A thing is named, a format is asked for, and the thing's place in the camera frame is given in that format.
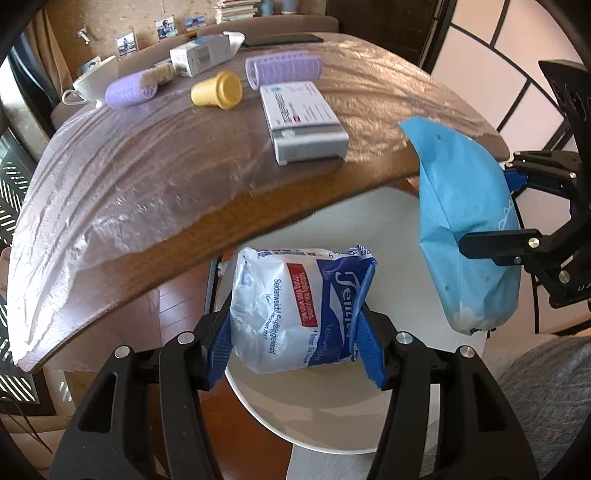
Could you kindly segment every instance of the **blue cloth bag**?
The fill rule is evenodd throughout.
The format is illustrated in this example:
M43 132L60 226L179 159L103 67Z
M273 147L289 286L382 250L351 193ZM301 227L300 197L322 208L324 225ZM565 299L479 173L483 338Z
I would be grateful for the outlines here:
M517 308L520 267L458 248L465 233L519 229L501 166L444 125L416 117L400 127L420 159L420 246L447 321L465 334L502 325Z

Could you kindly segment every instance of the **white round table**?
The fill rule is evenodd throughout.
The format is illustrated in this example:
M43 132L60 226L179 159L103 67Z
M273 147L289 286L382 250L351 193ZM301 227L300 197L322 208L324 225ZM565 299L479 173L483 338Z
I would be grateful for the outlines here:
M455 351L470 345L482 354L485 332L462 335L445 318L418 246L418 199L408 193L383 187L243 247L343 251L355 244L369 248L378 262L366 299L372 310L387 314L398 330L412 333L429 347ZM235 265L236 255L221 282L218 309L232 288ZM257 375L232 354L226 376L246 409L293 444L344 455L377 449L390 392L367 379L361 362ZM439 386L434 385L429 423L438 416Z

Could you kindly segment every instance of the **medicine box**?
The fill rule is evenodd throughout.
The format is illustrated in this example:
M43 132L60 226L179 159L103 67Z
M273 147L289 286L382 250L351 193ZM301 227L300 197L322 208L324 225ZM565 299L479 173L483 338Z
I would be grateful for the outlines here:
M278 83L260 91L279 165L345 158L349 136L314 83Z
M170 59L179 75L191 78L230 58L230 38L227 35L207 35L170 51Z

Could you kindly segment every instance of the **black phone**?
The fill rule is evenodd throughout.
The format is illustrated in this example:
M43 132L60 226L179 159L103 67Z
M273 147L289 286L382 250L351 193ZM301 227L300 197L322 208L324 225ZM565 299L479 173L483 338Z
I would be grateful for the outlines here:
M247 37L244 40L245 47L266 47L273 45L286 45L293 43L322 43L324 40L311 33L285 33L279 35L261 35L259 37Z

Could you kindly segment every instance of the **red label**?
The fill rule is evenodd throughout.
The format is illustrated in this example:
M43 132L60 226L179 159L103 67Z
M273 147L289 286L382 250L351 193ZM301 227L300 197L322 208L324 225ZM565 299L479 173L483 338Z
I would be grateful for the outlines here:
M288 263L287 268L290 271L291 283L294 287L296 297L295 302L300 312L302 326L318 327L318 320L316 320L316 313L314 312L314 303L312 303L310 282L308 282L308 275L306 275L304 265L300 263Z

